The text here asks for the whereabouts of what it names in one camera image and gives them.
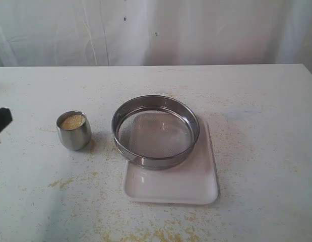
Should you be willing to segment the stainless steel cup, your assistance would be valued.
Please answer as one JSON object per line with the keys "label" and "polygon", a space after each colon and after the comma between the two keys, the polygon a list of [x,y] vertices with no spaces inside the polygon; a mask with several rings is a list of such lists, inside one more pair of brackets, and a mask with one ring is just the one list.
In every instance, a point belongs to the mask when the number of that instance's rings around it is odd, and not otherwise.
{"label": "stainless steel cup", "polygon": [[78,110],[61,114],[56,120],[60,142],[69,150],[78,151],[91,141],[91,126],[86,115]]}

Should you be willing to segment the round stainless steel sieve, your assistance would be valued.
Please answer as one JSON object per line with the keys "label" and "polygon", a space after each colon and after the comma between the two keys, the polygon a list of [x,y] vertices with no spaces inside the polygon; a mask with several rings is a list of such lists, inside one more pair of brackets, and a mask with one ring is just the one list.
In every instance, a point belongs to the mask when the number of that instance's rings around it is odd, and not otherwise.
{"label": "round stainless steel sieve", "polygon": [[115,146],[134,165],[162,170],[184,162],[192,153],[200,124],[182,102],[161,95],[145,95],[122,104],[111,129]]}

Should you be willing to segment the white backdrop curtain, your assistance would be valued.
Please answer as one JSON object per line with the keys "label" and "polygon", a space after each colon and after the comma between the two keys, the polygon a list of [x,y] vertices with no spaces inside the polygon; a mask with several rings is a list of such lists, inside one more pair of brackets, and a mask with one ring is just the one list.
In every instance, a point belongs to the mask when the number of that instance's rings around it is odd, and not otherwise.
{"label": "white backdrop curtain", "polygon": [[303,63],[312,1],[0,1],[0,67]]}

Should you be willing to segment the white plastic tray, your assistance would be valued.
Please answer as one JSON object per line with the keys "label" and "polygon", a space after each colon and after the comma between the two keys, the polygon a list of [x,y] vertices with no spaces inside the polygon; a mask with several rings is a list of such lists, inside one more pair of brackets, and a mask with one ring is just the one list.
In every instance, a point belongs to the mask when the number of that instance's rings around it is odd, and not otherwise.
{"label": "white plastic tray", "polygon": [[208,122],[199,117],[200,136],[191,155],[180,165],[147,170],[126,163],[122,190],[134,202],[207,205],[219,195]]}

